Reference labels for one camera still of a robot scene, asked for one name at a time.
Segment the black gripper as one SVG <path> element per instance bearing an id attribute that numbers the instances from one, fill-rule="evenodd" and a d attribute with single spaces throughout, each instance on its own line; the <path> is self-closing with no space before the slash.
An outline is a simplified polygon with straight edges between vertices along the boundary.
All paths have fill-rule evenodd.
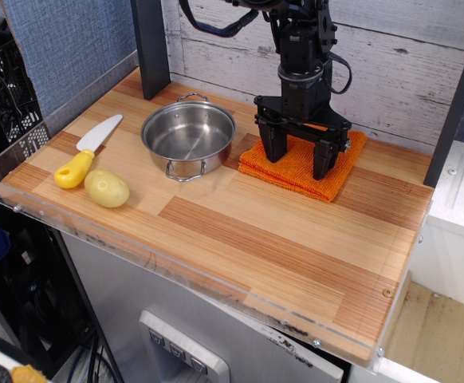
<path id="1" fill-rule="evenodd" d="M 278 162 L 287 153 L 289 136 L 313 143 L 313 178 L 322 180 L 339 152 L 346 152 L 351 145 L 351 122 L 330 105 L 331 95 L 338 94 L 332 87 L 332 68 L 291 73 L 280 67 L 278 75 L 281 95 L 254 99 L 265 155 L 271 163 Z"/>

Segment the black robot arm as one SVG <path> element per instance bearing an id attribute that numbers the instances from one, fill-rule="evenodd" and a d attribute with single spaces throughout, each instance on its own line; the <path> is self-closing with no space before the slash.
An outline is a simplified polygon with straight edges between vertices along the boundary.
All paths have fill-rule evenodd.
<path id="1" fill-rule="evenodd" d="M 332 53 L 336 26 L 326 1 L 234 1 L 233 6 L 263 12 L 280 56 L 281 95 L 257 96 L 256 123 L 265 154 L 278 162 L 294 136 L 313 143 L 313 178 L 321 180 L 348 150 L 352 124 L 331 105 Z"/>

